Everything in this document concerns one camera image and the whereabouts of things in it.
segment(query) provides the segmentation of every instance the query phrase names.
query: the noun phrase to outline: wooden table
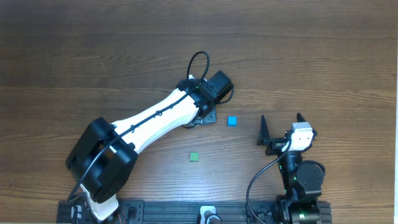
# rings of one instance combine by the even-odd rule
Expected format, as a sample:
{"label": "wooden table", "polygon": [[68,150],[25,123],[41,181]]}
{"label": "wooden table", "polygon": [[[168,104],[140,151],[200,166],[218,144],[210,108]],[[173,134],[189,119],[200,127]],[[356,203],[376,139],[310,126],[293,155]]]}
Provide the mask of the wooden table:
{"label": "wooden table", "polygon": [[[256,146],[261,115],[277,137],[301,112],[319,133],[304,156],[326,167],[321,200],[334,223],[392,222],[393,0],[1,1],[0,222],[54,222],[75,184],[65,159],[88,123],[156,104],[198,50],[211,56],[209,77],[232,78],[233,100],[216,124],[151,144],[119,197],[244,201],[274,159]],[[200,162],[189,161],[193,151]],[[282,193],[275,166],[251,197]]]}

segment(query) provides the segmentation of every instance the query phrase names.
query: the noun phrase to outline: wooden surface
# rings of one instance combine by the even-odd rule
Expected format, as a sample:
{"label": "wooden surface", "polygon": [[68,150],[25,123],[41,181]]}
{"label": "wooden surface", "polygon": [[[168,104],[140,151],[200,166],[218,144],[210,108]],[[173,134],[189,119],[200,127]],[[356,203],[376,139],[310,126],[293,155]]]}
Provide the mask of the wooden surface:
{"label": "wooden surface", "polygon": [[[156,104],[198,50],[211,56],[209,77],[232,78],[233,100],[216,124],[151,144],[120,197],[244,201],[274,159],[256,146],[261,115],[282,136],[301,112],[319,133],[304,156],[326,167],[334,222],[392,223],[393,0],[0,1],[0,222],[54,222],[75,184],[65,159],[88,123]],[[251,197],[282,193],[273,167]]]}

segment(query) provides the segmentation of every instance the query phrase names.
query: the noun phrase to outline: robotic arm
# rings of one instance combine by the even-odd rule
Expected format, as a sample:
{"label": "robotic arm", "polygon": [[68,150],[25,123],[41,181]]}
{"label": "robotic arm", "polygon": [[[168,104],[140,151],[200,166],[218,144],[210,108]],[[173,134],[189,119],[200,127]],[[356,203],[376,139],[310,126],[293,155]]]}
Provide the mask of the robotic arm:
{"label": "robotic arm", "polygon": [[[206,53],[196,53],[190,64],[198,54]],[[208,66],[200,79],[187,74],[166,99],[131,118],[111,124],[104,118],[91,122],[65,163],[77,181],[67,203],[81,187],[95,218],[113,219],[119,206],[116,192],[127,182],[138,155],[172,129],[204,118],[233,89],[222,71],[205,80],[207,70]]]}

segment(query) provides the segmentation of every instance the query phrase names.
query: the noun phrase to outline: green cube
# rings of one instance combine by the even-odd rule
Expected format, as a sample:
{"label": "green cube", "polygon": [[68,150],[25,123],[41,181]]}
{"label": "green cube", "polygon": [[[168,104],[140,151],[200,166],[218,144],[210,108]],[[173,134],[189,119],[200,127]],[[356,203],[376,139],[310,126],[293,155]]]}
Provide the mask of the green cube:
{"label": "green cube", "polygon": [[199,162],[199,153],[198,152],[191,152],[190,160],[191,160],[191,162]]}

